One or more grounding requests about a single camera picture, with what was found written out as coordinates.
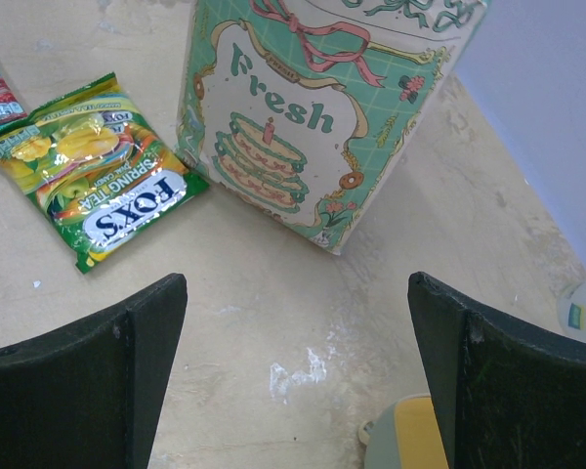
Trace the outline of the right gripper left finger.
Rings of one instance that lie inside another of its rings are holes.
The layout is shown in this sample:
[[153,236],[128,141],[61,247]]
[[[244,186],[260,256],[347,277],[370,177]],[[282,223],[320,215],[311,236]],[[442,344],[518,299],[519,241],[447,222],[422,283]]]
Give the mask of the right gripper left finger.
[[146,468],[187,304],[170,274],[0,348],[0,468]]

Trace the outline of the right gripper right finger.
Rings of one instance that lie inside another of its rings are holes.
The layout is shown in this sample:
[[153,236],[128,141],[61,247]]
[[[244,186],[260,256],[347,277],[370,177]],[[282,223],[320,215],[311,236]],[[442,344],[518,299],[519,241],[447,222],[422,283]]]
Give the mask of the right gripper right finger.
[[418,272],[407,300],[451,468],[586,468],[586,344]]

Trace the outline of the green Fox's bag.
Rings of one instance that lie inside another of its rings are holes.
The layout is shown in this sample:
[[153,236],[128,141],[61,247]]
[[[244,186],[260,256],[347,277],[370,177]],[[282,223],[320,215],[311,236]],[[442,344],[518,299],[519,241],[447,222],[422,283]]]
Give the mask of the green Fox's bag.
[[208,188],[114,73],[0,128],[0,168],[75,252],[83,274]]

